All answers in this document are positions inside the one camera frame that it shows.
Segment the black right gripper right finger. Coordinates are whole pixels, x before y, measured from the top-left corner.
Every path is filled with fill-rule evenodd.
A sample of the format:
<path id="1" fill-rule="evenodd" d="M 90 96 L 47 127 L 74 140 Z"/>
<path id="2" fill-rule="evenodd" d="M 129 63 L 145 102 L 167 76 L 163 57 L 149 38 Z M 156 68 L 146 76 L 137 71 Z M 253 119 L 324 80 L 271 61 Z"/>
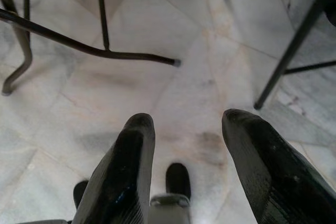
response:
<path id="1" fill-rule="evenodd" d="M 229 109 L 222 133 L 258 224 L 336 224 L 336 191 L 267 121 Z"/>

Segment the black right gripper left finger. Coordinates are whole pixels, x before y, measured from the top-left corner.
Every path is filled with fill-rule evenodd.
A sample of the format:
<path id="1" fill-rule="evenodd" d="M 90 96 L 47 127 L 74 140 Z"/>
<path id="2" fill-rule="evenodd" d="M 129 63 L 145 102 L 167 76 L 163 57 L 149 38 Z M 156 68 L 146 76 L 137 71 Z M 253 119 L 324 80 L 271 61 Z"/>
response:
<path id="1" fill-rule="evenodd" d="M 90 179 L 75 186 L 72 224 L 148 224 L 154 149 L 152 117 L 131 116 Z"/>

